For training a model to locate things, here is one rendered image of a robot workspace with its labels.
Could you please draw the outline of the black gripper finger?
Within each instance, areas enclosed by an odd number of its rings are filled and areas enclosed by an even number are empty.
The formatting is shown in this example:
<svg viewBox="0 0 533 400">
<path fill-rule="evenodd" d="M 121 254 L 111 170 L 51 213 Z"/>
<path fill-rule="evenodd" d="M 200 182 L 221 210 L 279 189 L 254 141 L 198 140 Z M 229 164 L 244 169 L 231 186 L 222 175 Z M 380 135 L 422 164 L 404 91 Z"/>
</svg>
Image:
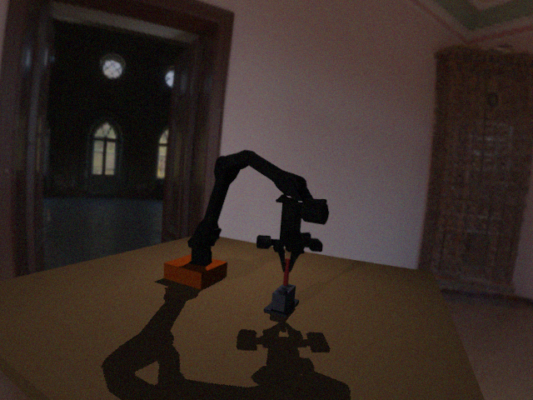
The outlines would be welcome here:
<svg viewBox="0 0 533 400">
<path fill-rule="evenodd" d="M 291 270 L 293 269 L 294 267 L 294 264 L 297 260 L 297 258 L 302 254 L 302 253 L 305 253 L 305 251 L 292 251 L 291 252 L 291 261 L 290 261 L 290 271 L 289 273 L 291 272 Z"/>
<path fill-rule="evenodd" d="M 277 251 L 277 250 L 275 250 L 274 247 L 273 247 L 273 249 L 274 249 L 275 253 L 279 254 L 280 259 L 281 259 L 282 269 L 283 269 L 283 272 L 285 272 L 285 268 L 286 268 L 286 266 L 285 266 L 285 250 L 283 249 L 283 251 Z"/>
</svg>

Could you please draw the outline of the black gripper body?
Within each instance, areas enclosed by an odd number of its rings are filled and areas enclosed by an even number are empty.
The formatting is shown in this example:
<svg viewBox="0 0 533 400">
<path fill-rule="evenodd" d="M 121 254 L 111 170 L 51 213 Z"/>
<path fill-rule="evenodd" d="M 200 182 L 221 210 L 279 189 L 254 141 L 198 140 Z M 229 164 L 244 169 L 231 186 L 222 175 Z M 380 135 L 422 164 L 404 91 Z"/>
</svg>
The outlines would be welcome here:
<svg viewBox="0 0 533 400">
<path fill-rule="evenodd" d="M 288 226 L 288 229 L 295 229 L 295 226 L 300 226 L 301 230 L 301 221 L 289 221 L 289 220 L 281 220 L 281 231 L 284 226 Z M 280 231 L 280 236 L 281 236 Z M 279 239 L 271 239 L 271 236 L 262 236 L 259 235 L 257 237 L 257 248 L 259 249 L 269 249 L 271 246 L 274 246 L 275 250 L 277 251 L 283 251 L 285 245 L 284 243 L 280 243 Z M 309 246 L 305 246 L 311 249 L 313 252 L 322 252 L 322 242 L 319 239 L 311 239 L 311 243 Z M 304 247 L 304 248 L 305 248 Z M 304 251 L 303 248 L 303 251 Z"/>
</svg>

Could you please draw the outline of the red peg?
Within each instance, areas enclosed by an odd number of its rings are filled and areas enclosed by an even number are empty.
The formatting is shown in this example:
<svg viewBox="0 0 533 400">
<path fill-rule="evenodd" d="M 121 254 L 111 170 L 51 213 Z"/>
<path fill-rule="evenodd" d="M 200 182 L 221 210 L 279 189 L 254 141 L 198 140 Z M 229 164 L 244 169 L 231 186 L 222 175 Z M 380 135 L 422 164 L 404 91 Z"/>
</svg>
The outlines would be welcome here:
<svg viewBox="0 0 533 400">
<path fill-rule="evenodd" d="M 284 286 L 288 286 L 289 271 L 290 271 L 290 261 L 291 261 L 290 258 L 286 258 L 286 262 L 285 262 L 286 268 L 285 268 L 285 272 L 284 272 L 284 283 L 283 283 Z"/>
</svg>

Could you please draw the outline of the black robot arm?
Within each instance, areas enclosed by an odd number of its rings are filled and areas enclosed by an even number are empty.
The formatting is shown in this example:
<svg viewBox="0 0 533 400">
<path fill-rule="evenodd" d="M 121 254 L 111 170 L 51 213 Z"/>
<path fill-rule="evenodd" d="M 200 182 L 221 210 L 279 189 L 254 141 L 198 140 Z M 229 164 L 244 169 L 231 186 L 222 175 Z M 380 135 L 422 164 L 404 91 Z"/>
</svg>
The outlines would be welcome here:
<svg viewBox="0 0 533 400">
<path fill-rule="evenodd" d="M 305 178 L 281 170 L 253 151 L 242 150 L 216 160 L 215 182 L 206 215 L 187 241 L 188 247 L 192 248 L 192 260 L 188 263 L 200 266 L 212 263 L 211 246 L 220 239 L 221 229 L 217 221 L 227 190 L 239 171 L 248 165 L 271 179 L 283 193 L 276 200 L 277 203 L 282 203 L 281 219 L 301 221 L 303 218 L 304 222 L 326 224 L 329 215 L 326 199 L 314 199 Z M 300 226 L 288 229 L 288 226 L 284 226 L 281 231 L 280 243 L 284 243 L 287 252 L 303 251 L 311 243 L 311 234 L 301 233 L 298 227 Z"/>
</svg>

